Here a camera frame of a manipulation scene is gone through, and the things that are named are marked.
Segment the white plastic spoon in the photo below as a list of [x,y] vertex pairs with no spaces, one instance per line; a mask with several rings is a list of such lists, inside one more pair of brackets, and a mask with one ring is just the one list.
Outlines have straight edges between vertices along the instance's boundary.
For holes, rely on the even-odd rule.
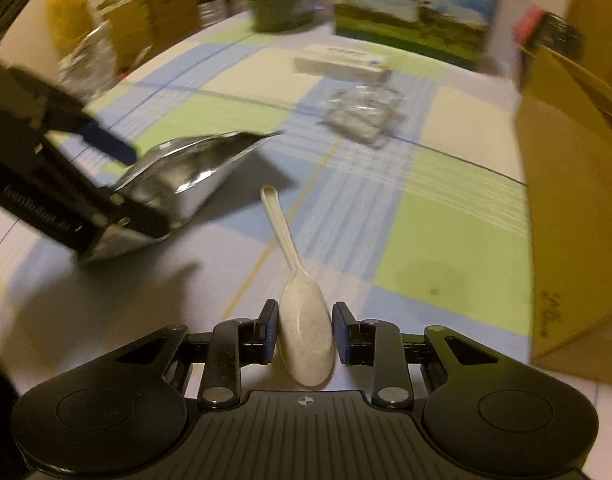
[[318,283],[308,274],[295,248],[278,191],[260,190],[267,218],[290,269],[279,301],[279,346],[283,363],[299,384],[323,384],[333,368],[334,341],[329,310]]

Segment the silver foil pouch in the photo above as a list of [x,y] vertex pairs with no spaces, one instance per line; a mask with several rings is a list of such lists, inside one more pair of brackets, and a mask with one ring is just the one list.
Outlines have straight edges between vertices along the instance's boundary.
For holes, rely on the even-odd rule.
[[152,238],[119,226],[106,226],[92,247],[77,256],[79,262],[113,258],[154,245],[180,231],[225,183],[244,158],[263,143],[281,136],[231,131],[214,136],[184,136],[150,148],[111,190],[164,214],[170,233]]

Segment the checkered tablecloth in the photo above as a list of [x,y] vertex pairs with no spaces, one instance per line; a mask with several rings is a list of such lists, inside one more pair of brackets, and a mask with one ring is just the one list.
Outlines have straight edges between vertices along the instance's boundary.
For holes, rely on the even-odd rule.
[[[181,41],[86,112],[137,151],[282,132],[192,220],[113,258],[79,255],[0,206],[0,479],[612,479],[612,385],[530,362],[532,230],[510,82],[383,48],[402,120],[375,150],[323,123],[344,81],[297,73],[324,25],[245,16]],[[132,166],[48,138],[98,188]],[[370,403],[372,368],[317,387],[241,368],[242,400],[199,400],[210,335],[280,301],[290,269],[270,185],[329,310],[395,324],[411,408]]]

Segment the clear bag with metal clip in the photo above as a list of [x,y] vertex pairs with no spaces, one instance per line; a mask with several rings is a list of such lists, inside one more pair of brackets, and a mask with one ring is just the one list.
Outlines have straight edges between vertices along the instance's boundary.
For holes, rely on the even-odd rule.
[[347,139],[378,150],[402,120],[406,96],[387,86],[358,84],[327,100],[323,123]]

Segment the white medicine box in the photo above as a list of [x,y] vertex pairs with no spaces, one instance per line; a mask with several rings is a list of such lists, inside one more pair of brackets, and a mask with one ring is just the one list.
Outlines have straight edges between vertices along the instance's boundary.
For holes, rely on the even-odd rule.
[[295,53],[293,66],[297,73],[362,84],[379,84],[391,73],[387,56],[326,44],[311,44]]

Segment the brown cardboard box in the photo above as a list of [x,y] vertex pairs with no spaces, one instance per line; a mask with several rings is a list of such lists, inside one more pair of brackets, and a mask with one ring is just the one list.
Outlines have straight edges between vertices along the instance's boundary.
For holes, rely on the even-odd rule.
[[542,47],[515,130],[532,230],[530,360],[612,384],[612,88]]

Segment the blue milk carton box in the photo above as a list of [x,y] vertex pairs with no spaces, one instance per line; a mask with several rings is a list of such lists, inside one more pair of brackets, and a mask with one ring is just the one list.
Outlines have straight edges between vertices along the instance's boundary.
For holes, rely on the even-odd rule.
[[335,0],[335,31],[475,70],[486,50],[497,2]]

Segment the black wrapped bowl right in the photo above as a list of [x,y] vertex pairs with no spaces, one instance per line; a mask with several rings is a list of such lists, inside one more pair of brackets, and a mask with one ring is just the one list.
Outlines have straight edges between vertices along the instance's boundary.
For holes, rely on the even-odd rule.
[[584,53],[584,36],[577,27],[560,16],[546,12],[541,15],[528,36],[525,47],[530,53],[536,53],[540,47],[546,47],[564,58],[579,62]]

